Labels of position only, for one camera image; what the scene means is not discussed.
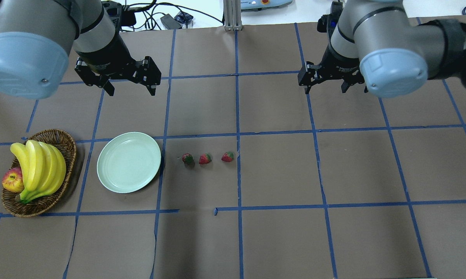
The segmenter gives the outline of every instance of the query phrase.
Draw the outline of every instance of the brown woven basket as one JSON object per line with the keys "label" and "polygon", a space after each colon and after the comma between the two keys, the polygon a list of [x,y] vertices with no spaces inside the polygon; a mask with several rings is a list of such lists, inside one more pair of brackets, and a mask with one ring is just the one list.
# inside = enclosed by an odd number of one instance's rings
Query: brown woven basket
{"label": "brown woven basket", "polygon": [[[54,194],[36,198],[26,205],[15,201],[17,193],[10,192],[3,188],[2,204],[7,211],[11,212],[11,214],[16,217],[37,216],[51,209],[66,191],[76,160],[76,143],[73,137],[63,130],[46,129],[28,138],[28,140],[31,139],[54,145],[61,152],[66,161],[66,177],[64,177],[64,182],[61,187]],[[11,168],[18,166],[20,166],[19,162],[17,158],[14,157]]]}

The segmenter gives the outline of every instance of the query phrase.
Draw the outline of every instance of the gray robot arm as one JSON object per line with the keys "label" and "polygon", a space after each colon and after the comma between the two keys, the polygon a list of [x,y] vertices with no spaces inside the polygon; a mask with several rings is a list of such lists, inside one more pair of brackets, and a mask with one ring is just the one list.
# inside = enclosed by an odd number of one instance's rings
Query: gray robot arm
{"label": "gray robot arm", "polygon": [[2,0],[0,91],[30,99],[49,97],[68,66],[89,86],[114,93],[110,79],[141,83],[154,95],[161,72],[150,56],[136,61],[100,0]]}
{"label": "gray robot arm", "polygon": [[318,30],[329,44],[320,64],[307,62],[299,85],[343,79],[342,91],[356,83],[378,97],[420,88],[427,79],[457,76],[466,87],[466,24],[455,19],[412,27],[401,0],[334,2]]}

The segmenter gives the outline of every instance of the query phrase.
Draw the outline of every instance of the round plate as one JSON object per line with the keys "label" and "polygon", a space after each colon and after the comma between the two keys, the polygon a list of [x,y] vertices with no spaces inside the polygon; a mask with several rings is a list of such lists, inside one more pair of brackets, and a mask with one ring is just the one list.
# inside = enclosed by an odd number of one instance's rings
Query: round plate
{"label": "round plate", "polygon": [[161,165],[161,149],[147,134],[129,132],[113,138],[102,149],[97,175],[102,185],[116,193],[142,189]]}

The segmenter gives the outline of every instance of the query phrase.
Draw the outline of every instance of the apple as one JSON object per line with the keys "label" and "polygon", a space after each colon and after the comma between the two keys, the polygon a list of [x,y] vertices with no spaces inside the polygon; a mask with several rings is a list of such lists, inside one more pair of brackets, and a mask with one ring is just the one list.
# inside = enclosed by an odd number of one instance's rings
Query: apple
{"label": "apple", "polygon": [[2,186],[13,193],[21,193],[24,190],[21,168],[15,167],[8,170],[2,177]]}

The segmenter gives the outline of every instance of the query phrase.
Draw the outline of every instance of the red strawberry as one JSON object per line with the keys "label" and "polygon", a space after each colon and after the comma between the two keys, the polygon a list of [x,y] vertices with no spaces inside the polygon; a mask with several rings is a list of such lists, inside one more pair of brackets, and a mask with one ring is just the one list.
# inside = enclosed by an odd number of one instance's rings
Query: red strawberry
{"label": "red strawberry", "polygon": [[185,153],[181,157],[181,160],[183,161],[183,163],[189,165],[189,164],[193,163],[193,156],[190,153]]}
{"label": "red strawberry", "polygon": [[223,160],[224,162],[231,162],[233,161],[233,157],[233,152],[226,152],[221,158],[221,160]]}
{"label": "red strawberry", "polygon": [[211,156],[208,154],[208,153],[204,153],[200,156],[199,158],[199,164],[203,165],[203,164],[208,164],[210,163],[212,160],[211,160]]}

